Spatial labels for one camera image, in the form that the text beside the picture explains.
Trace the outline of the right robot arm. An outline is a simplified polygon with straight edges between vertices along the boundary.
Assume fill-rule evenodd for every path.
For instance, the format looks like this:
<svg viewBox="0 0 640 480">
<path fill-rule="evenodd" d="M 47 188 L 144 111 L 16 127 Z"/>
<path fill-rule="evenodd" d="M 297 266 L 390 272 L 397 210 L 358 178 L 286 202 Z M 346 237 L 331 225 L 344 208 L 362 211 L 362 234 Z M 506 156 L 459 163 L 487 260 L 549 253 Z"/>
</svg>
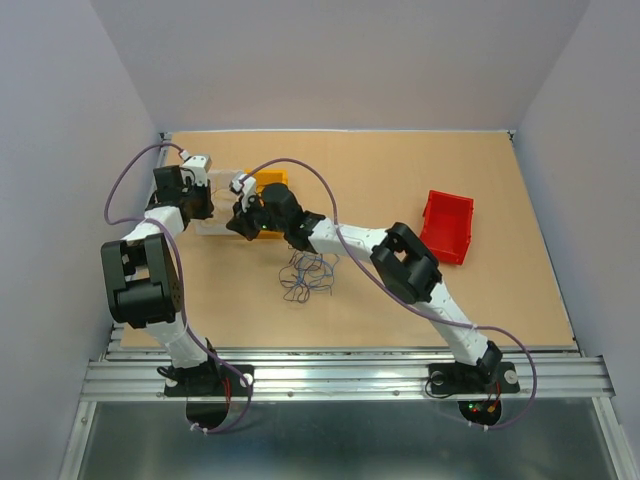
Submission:
<svg viewBox="0 0 640 480">
<path fill-rule="evenodd" d="M 301 252 L 336 255 L 372 265 L 376 280 L 403 304 L 424 315 L 446 341 L 453 361 L 428 365 L 432 395 L 517 393 L 518 375 L 499 347 L 467 318 L 443 281 L 436 257 L 405 224 L 388 229 L 338 225 L 303 209 L 283 183 L 262 190 L 253 177 L 230 183 L 237 201 L 227 229 L 248 240 L 263 231 L 279 232 Z"/>
</svg>

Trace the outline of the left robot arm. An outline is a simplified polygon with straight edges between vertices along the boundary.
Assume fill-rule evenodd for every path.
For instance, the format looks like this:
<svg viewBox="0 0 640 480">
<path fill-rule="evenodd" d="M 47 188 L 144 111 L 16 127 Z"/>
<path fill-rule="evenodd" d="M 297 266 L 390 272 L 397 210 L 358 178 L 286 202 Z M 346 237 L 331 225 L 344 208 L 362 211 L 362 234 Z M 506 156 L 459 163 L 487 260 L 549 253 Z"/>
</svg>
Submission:
<svg viewBox="0 0 640 480">
<path fill-rule="evenodd" d="M 181 165 L 153 171 L 155 191 L 143 217 L 120 240 L 101 247 L 107 301 L 115 322 L 142 330 L 162 345 L 171 365 L 160 367 L 165 394 L 175 397 L 227 395 L 230 383 L 208 341 L 190 331 L 183 315 L 184 287 L 169 239 L 193 220 L 213 216 L 211 160 L 189 157 Z"/>
</svg>

